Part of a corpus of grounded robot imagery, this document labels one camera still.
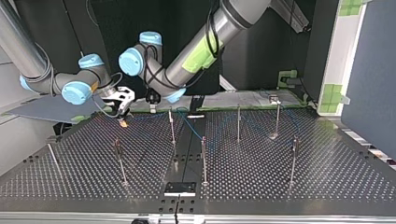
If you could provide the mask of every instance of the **light blue joint cap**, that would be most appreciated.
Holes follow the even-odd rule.
[[[163,37],[157,32],[146,31],[139,36],[140,43],[163,45]]]
[[[21,86],[22,86],[24,89],[26,89],[27,91],[34,91],[34,90],[32,90],[32,88],[30,88],[30,86],[27,84],[27,81],[26,81],[26,79],[25,79],[23,76],[20,76],[20,83],[21,83]]]
[[[172,95],[164,97],[169,103],[174,104],[180,100],[180,97],[186,93],[186,89],[175,91]]]
[[[97,54],[89,54],[87,56],[82,57],[78,60],[79,68],[92,68],[100,65],[104,65],[105,63],[102,61],[99,55]]]
[[[125,50],[119,57],[119,65],[126,75],[134,77],[143,71],[143,58],[139,50],[130,48]]]
[[[72,81],[64,85],[62,97],[72,105],[82,105],[92,96],[91,87],[81,81]]]

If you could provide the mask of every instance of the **metal table surface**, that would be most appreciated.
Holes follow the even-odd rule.
[[[76,126],[0,177],[0,214],[80,213],[206,216],[396,217],[396,173],[310,109],[284,109],[279,137],[275,110],[207,112],[190,120],[174,113],[176,147],[167,114],[136,115],[126,129],[98,115]],[[301,139],[290,184],[292,137]],[[123,186],[113,146],[125,148]],[[197,183],[195,197],[165,197],[168,182]]]

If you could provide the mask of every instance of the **gray wall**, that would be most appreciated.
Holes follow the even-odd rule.
[[[396,1],[367,5],[342,121],[396,159]]]
[[[2,115],[24,99],[38,96],[24,90],[20,71],[0,48],[0,175],[45,145],[54,123]]]

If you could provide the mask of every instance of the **vertical metal pin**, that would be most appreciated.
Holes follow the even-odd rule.
[[[49,147],[49,153],[50,153],[53,161],[55,162],[56,168],[58,169],[58,172],[61,175],[61,178],[63,178],[62,172],[61,172],[61,167],[59,166],[58,159],[56,159],[55,152],[53,151],[52,145],[50,143],[48,143],[47,146]]]
[[[52,145],[51,145],[50,143],[48,143],[47,146],[49,147],[49,152],[50,152],[50,155],[51,155],[53,161],[54,161],[55,164],[58,166],[58,165],[59,165],[58,159],[56,159],[55,153],[53,152]]]
[[[123,178],[123,185],[126,186],[126,185],[128,185],[128,180],[126,179],[126,174],[125,174],[125,170],[124,170],[123,163],[122,163],[123,151],[121,148],[121,143],[120,143],[119,138],[116,138],[116,142],[114,143],[114,153],[116,155],[116,159],[120,163],[120,168],[121,168],[122,178]]]
[[[241,106],[238,105],[238,137],[237,142],[241,141]]]
[[[171,123],[171,130],[172,130],[172,144],[176,144],[175,139],[175,128],[174,128],[174,120],[172,118],[172,109],[169,110],[169,122]]]
[[[207,186],[209,183],[207,182],[207,175],[206,175],[206,138],[202,137],[201,141],[201,147],[202,147],[202,152],[201,152],[201,157],[204,162],[204,186]]]
[[[293,151],[293,164],[291,166],[290,188],[292,188],[292,186],[294,185],[294,170],[295,170],[298,153],[300,151],[300,140],[296,134],[294,135],[294,139],[293,139],[292,151]]]
[[[276,102],[276,126],[275,132],[271,134],[271,139],[276,139],[279,136],[279,117],[280,117],[280,105],[279,101]]]

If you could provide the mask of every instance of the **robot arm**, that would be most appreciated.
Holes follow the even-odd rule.
[[[121,54],[120,68],[129,76],[140,76],[164,99],[175,103],[186,91],[186,83],[207,69],[233,37],[255,24],[270,3],[271,0],[220,1],[220,8],[209,13],[206,25],[167,69],[158,60],[162,51],[161,35],[142,33],[140,43]]]
[[[114,107],[114,118],[123,118],[129,112],[134,92],[125,87],[115,88],[98,55],[80,59],[81,70],[76,75],[54,74],[49,56],[32,40],[8,0],[0,0],[0,28],[0,45],[21,71],[21,85],[26,90],[61,94],[73,105],[84,104],[95,92]]]

